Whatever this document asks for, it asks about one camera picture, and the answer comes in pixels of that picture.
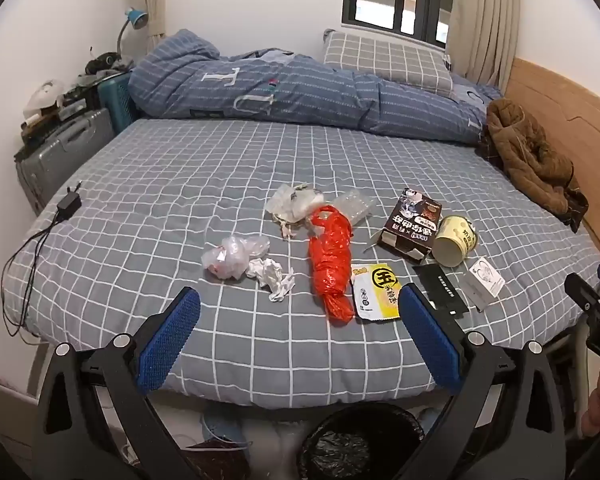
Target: lamp shade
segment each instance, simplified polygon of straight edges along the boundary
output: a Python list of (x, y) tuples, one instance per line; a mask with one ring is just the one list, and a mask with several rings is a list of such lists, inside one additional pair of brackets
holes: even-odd
[(149, 15), (144, 10), (129, 9), (126, 16), (135, 30), (139, 30), (149, 23)]

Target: lamp neck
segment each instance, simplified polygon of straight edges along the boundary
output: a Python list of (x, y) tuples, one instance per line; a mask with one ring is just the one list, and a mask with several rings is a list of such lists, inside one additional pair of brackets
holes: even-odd
[(122, 26), (122, 30), (120, 30), (120, 34), (118, 35), (118, 57), (122, 58), (122, 35), (125, 32), (126, 26), (129, 24), (129, 19), (126, 19), (125, 24)]

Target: blue lamp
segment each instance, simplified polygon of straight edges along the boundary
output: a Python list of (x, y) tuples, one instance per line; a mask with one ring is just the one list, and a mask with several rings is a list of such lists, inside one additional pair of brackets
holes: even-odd
[(118, 57), (122, 57), (122, 48), (120, 43), (122, 42), (122, 34), (124, 34), (126, 26), (131, 23), (135, 30), (140, 30), (141, 28), (146, 27), (146, 24), (149, 23), (149, 14), (147, 14), (144, 10), (131, 8), (125, 12), (125, 14), (126, 22), (125, 25), (123, 25), (122, 30), (120, 30), (120, 34), (118, 36)]

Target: small white box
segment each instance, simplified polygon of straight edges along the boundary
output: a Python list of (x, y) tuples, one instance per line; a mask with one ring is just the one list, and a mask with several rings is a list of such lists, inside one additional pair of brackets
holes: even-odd
[(466, 287), (462, 290), (479, 311), (496, 301), (504, 286), (504, 278), (484, 257), (471, 266), (469, 272), (464, 275), (464, 282)]

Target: paper cup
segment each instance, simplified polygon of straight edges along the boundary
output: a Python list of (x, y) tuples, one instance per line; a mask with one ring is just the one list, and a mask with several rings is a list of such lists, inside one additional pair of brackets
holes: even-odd
[(431, 253), (445, 267), (457, 267), (478, 244), (474, 225), (463, 216), (447, 216), (438, 229)]

